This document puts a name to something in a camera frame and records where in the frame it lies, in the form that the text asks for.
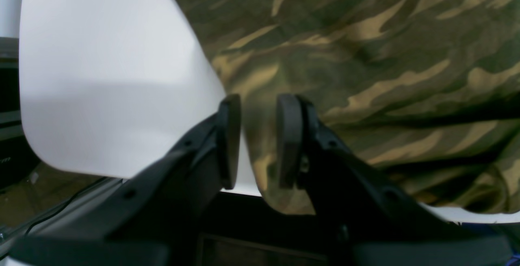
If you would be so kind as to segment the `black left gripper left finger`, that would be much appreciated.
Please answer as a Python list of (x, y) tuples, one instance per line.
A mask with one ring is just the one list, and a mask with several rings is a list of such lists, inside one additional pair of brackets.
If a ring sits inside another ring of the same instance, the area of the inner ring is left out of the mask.
[(236, 184), (240, 138), (241, 100), (233, 94), (97, 207), (50, 233), (19, 238), (8, 264), (192, 264), (206, 207)]

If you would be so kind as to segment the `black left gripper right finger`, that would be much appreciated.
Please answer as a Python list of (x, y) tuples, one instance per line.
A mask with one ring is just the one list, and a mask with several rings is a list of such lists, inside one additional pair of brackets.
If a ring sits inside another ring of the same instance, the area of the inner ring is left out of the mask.
[(441, 220), (356, 157), (303, 97), (277, 98), (279, 186), (304, 190), (331, 266), (504, 266), (507, 238)]

